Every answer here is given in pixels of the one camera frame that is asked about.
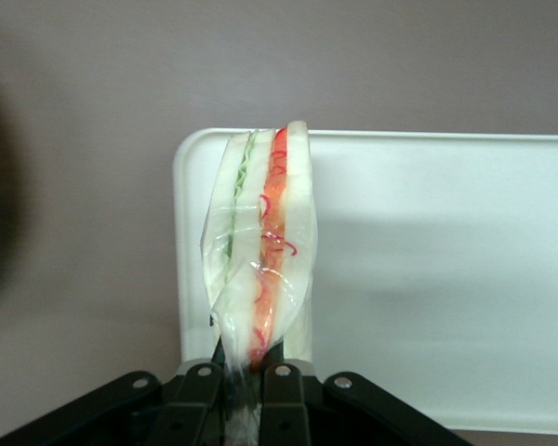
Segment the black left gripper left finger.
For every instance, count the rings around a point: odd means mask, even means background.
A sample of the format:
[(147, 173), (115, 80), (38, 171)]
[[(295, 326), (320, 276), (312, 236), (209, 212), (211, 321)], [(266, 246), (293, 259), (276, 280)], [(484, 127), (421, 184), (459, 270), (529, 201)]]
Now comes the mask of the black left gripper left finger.
[(198, 361), (162, 383), (124, 374), (0, 437), (0, 445), (220, 445), (222, 374)]

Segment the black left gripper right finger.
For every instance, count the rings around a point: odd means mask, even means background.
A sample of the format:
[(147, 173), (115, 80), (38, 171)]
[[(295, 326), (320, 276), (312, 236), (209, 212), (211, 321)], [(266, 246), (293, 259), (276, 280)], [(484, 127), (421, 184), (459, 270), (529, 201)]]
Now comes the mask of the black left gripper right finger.
[(289, 362), (263, 378), (260, 445), (467, 445), (469, 442), (352, 372), (325, 382)]

